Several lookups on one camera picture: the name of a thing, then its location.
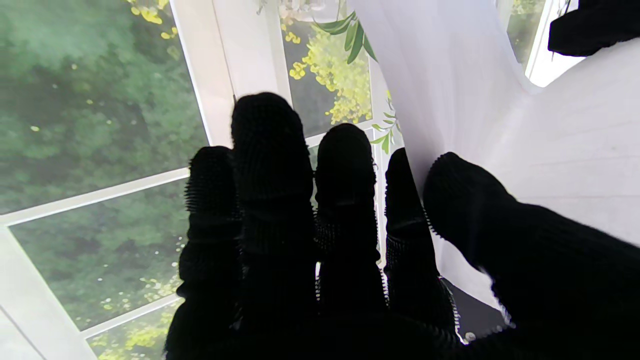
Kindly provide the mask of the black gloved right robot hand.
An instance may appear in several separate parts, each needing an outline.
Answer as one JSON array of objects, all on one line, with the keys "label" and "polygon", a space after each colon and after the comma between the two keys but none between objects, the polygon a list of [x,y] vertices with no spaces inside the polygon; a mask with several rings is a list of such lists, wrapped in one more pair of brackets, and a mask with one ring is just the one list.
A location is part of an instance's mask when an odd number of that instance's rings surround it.
[{"label": "black gloved right robot hand", "polygon": [[281,96],[242,96],[233,148],[190,162],[167,360],[637,360],[639,249],[519,202],[453,152],[418,195],[390,159],[388,253],[365,132],[318,146]]}]

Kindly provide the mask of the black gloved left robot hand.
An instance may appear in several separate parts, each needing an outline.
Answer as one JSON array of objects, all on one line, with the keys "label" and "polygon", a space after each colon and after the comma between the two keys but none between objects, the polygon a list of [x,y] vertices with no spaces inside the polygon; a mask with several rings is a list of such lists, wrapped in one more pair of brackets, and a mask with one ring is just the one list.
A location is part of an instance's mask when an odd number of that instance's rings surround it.
[{"label": "black gloved left robot hand", "polygon": [[589,57],[639,36],[638,0],[579,0],[576,9],[550,23],[547,49],[568,57]]}]

